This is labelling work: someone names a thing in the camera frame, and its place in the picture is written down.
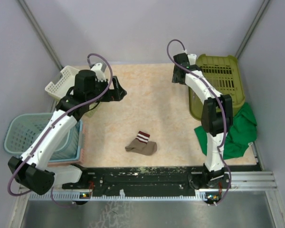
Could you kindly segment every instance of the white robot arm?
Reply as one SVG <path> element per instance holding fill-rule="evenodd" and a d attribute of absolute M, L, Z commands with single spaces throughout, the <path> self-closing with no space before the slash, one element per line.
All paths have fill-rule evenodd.
<path fill-rule="evenodd" d="M 200 185 L 211 185 L 211 182 L 224 177 L 224 164 L 221 159 L 224 147 L 222 146 L 220 151 L 218 151 L 218 146 L 221 145 L 224 135 L 223 117 L 221 112 L 216 111 L 218 104 L 209 88 L 219 98 L 224 107 L 227 131 L 232 125 L 233 119 L 231 96 L 223 95 L 207 81 L 202 73 L 202 69 L 195 65 L 196 57 L 195 54 L 187 55 L 186 53 L 173 57 L 177 64 L 185 67 L 194 75 L 185 72 L 175 65 L 172 82 L 189 86 L 204 104 L 201 123 L 207 133 L 207 157 L 204 163 L 203 180 L 195 185 L 195 188 L 198 189 Z"/>
<path fill-rule="evenodd" d="M 74 86 L 59 101 L 56 111 L 39 137 L 20 158 L 12 157 L 9 160 L 9 169 L 15 175 L 15 180 L 18 183 L 42 195 L 52 186 L 79 181 L 82 171 L 78 167 L 69 165 L 50 168 L 48 162 L 64 136 L 86 112 L 90 111 L 90 104 L 75 109 L 67 115 L 65 115 L 66 112 L 78 104 L 97 97 L 108 86 L 105 69 L 105 64 L 97 63 L 91 70 L 79 71 L 75 77 Z M 116 76 L 113 76 L 112 83 L 114 89 L 109 89 L 97 102 L 120 101 L 127 94 L 120 86 Z M 15 174 L 15 170 L 22 163 L 25 164 Z"/>

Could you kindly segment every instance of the brown sock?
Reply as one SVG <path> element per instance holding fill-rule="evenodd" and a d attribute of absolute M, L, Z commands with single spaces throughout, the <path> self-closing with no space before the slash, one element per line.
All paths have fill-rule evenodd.
<path fill-rule="evenodd" d="M 139 131 L 136 138 L 125 147 L 127 152 L 134 152 L 143 155 L 152 155 L 157 150 L 155 142 L 149 142 L 150 135 Z"/>

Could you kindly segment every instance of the light blue basket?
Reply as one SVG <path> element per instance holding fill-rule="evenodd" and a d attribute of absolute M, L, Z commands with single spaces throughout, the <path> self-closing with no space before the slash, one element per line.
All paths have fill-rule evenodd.
<path fill-rule="evenodd" d="M 52 113 L 23 114 L 10 124 L 4 141 L 4 150 L 16 157 L 25 152 L 37 139 L 52 117 Z M 63 138 L 50 162 L 76 161 L 80 156 L 82 121 L 79 121 Z"/>

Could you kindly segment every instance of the green towel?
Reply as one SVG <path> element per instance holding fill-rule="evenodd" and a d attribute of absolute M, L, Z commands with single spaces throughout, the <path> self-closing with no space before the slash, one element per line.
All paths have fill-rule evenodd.
<path fill-rule="evenodd" d="M 202 126 L 194 129 L 203 154 L 207 155 L 207 135 Z M 248 103 L 244 103 L 233 117 L 233 125 L 227 134 L 224 159 L 243 157 L 248 144 L 257 139 L 257 121 Z"/>

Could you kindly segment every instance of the gray wall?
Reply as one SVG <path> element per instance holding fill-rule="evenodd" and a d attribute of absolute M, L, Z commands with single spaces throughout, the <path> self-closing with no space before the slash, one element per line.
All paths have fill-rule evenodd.
<path fill-rule="evenodd" d="M 258 122 L 257 145 L 285 202 L 285 0 L 272 1 L 239 62 Z"/>
<path fill-rule="evenodd" d="M 57 73 L 16 1 L 0 0 L 0 228 L 7 225 L 15 201 L 7 193 L 11 173 L 5 134 L 16 116 L 47 111 L 50 98 L 44 87 Z"/>
<path fill-rule="evenodd" d="M 63 65 L 169 62 L 166 45 L 191 53 L 235 54 L 262 0 L 27 0 Z M 179 53 L 180 46 L 171 47 Z"/>

